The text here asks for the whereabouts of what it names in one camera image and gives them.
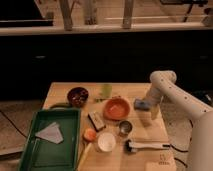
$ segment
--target floor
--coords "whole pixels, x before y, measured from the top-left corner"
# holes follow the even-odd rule
[[[0,110],[3,111],[25,134],[28,134],[33,115],[42,108],[43,100],[29,101],[2,101]],[[182,150],[187,150],[191,134],[191,125],[184,115],[184,112],[172,104],[169,100],[164,100],[161,104],[163,118],[171,143]],[[13,126],[0,115],[0,151],[3,149],[23,146],[26,139],[19,134]],[[180,153],[173,150],[174,156],[186,162],[187,153]],[[15,171],[18,166],[18,159],[0,160],[1,171]],[[176,162],[177,171],[184,171],[185,167],[180,162]]]

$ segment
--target green plastic tray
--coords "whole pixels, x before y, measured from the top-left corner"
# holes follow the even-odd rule
[[[64,139],[60,144],[35,137],[36,132],[52,122],[60,125]],[[39,111],[32,121],[19,171],[74,171],[78,157],[79,130],[79,109]]]

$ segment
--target orange bowl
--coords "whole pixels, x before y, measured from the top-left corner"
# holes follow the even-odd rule
[[[129,103],[122,98],[113,98],[107,101],[103,115],[107,119],[123,120],[130,112]]]

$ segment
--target cabinet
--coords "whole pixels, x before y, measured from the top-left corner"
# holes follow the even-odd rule
[[[189,91],[213,88],[212,30],[1,36],[0,97],[43,98],[52,81],[148,82],[174,70]]]

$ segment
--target handle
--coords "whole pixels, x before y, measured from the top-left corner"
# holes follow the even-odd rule
[[[152,149],[169,149],[168,143],[137,143],[129,142],[129,146],[132,148],[152,148]]]
[[[88,155],[88,153],[89,153],[89,150],[90,150],[90,148],[92,147],[92,143],[89,143],[87,146],[86,146],[86,148],[84,149],[84,151],[82,152],[82,155],[80,156],[80,159],[79,159],[79,161],[78,161],[78,167],[77,167],[77,171],[80,171],[81,170],[81,168],[82,168],[82,166],[83,166],[83,164],[84,164],[84,161],[85,161],[85,159],[87,158],[87,155]]]

